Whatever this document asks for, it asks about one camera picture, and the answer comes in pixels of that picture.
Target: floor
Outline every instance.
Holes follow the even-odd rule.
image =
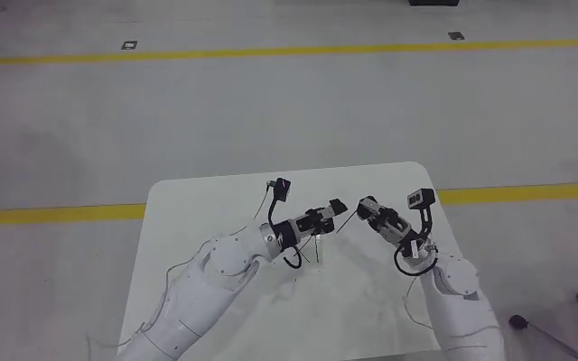
[[[572,0],[0,0],[0,60],[118,53],[132,40],[140,53],[426,44],[454,31],[578,39],[577,16]],[[578,181],[575,46],[0,61],[0,79],[0,209],[141,203],[163,179],[401,161],[423,164],[438,189]],[[500,321],[521,313],[578,347],[578,200],[445,210]],[[140,226],[0,225],[0,358],[83,360],[85,333],[115,341]],[[511,359],[566,357],[531,332],[506,340]]]

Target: black cable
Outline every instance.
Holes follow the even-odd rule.
[[[297,247],[294,246],[294,245],[290,246],[289,248],[294,249],[295,252],[297,253],[297,260],[298,260],[297,265],[292,264],[291,262],[289,262],[289,260],[287,259],[287,257],[283,257],[283,260],[285,261],[285,263],[286,263],[289,267],[293,268],[294,270],[298,270],[298,269],[301,268],[301,266],[302,266],[302,264],[303,264],[303,260],[301,259],[301,252],[299,252],[299,249],[297,249]]]
[[[273,209],[275,209],[275,205],[277,204],[277,198],[273,197],[273,200],[271,201],[271,205],[269,206],[269,211],[267,212],[267,221],[269,222],[269,226],[271,227],[271,230],[273,232],[275,232],[275,230],[273,229],[273,221],[271,220],[271,217],[273,216]]]
[[[397,250],[394,252],[394,263],[396,264],[396,268],[399,272],[405,274],[406,276],[410,276],[410,277],[419,277],[422,274],[426,274],[430,271],[433,270],[433,268],[435,267],[435,265],[437,264],[437,247],[434,246],[433,249],[435,250],[435,258],[432,262],[432,264],[430,264],[429,266],[427,266],[427,268],[425,268],[424,270],[420,271],[420,272],[416,272],[416,273],[410,273],[406,270],[403,270],[400,266],[399,266],[399,262],[397,261],[397,256],[399,255],[399,253],[401,252],[401,249],[404,248],[404,245],[399,245],[399,247],[397,248]]]
[[[315,239],[315,257],[317,257],[317,263],[319,263],[319,253],[317,252],[317,239]]]

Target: black object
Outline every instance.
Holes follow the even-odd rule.
[[[410,209],[427,209],[435,203],[434,190],[421,188],[407,196],[407,206]]]
[[[514,315],[509,318],[508,323],[513,329],[517,330],[527,329],[528,326],[532,326],[532,329],[535,329],[536,331],[540,332],[543,336],[548,338],[550,341],[556,343],[556,345],[558,345],[561,349],[563,349],[564,352],[566,352],[568,355],[574,357],[575,359],[578,359],[578,351],[576,351],[572,347],[569,347],[563,341],[559,340],[558,338],[555,338],[554,336],[544,331],[543,329],[539,328],[538,326],[530,323],[522,316]]]
[[[123,42],[123,46],[120,49],[123,51],[133,51],[134,49],[136,49],[137,44],[138,44],[138,41],[136,41],[136,40],[132,40],[129,42]]]
[[[452,40],[466,40],[466,37],[461,32],[448,32],[448,35],[450,35]]]
[[[273,198],[285,202],[287,200],[287,194],[289,193],[290,187],[291,182],[289,180],[277,178],[275,185],[273,186]]]
[[[329,201],[331,208],[333,208],[333,212],[335,212],[335,216],[340,215],[341,213],[347,212],[347,206],[343,204],[339,199],[332,199]]]
[[[373,200],[374,202],[378,203],[378,201],[376,200],[376,198],[373,197],[373,196],[367,196],[366,198],[367,198],[367,199],[371,199],[371,200]],[[358,217],[359,217],[361,220],[366,220],[366,219],[368,219],[369,217],[371,217],[371,212],[369,212],[367,209],[365,209],[364,207],[361,206],[361,200],[359,201],[359,204],[358,204],[358,208],[357,208],[357,210],[356,210],[356,213],[358,214]]]
[[[409,0],[411,6],[457,6],[460,0]]]
[[[528,322],[520,315],[514,315],[508,320],[513,329],[527,329]]]

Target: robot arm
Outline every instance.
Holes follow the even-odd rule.
[[[273,207],[278,200],[285,200],[289,184],[282,179],[268,184],[274,187],[268,224],[205,242],[171,282],[152,319],[135,333],[119,354],[120,361],[179,359],[217,323],[255,276],[259,266],[257,257],[272,262],[304,237],[333,231],[332,218],[347,210],[338,199],[331,200],[327,208],[310,209],[300,217],[273,224],[270,220]]]
[[[430,206],[434,191],[422,189],[408,196],[419,209],[422,230],[417,233],[396,211],[369,196],[359,201],[357,214],[396,247],[397,269],[420,277],[432,328],[450,361],[505,361],[503,337],[493,309],[480,289],[479,272],[461,255],[450,255],[432,241]],[[402,255],[411,272],[397,258]]]

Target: yellow floor stripe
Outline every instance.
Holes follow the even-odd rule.
[[[145,204],[9,209],[0,211],[0,224],[94,222],[143,219]]]
[[[46,55],[0,58],[0,64],[77,63],[104,61],[186,60],[207,58],[271,57],[287,55],[361,54],[371,52],[490,51],[540,48],[574,48],[578,39],[529,40],[507,42],[437,42],[415,44],[376,44],[349,46],[224,49],[211,51],[154,51],[111,54]]]
[[[578,199],[578,183],[438,190],[437,194],[444,206],[544,199]],[[0,225],[143,219],[144,212],[144,203],[70,208],[8,209],[0,210]]]
[[[472,203],[522,202],[543,199],[578,199],[578,183],[438,190],[437,194],[444,206]]]

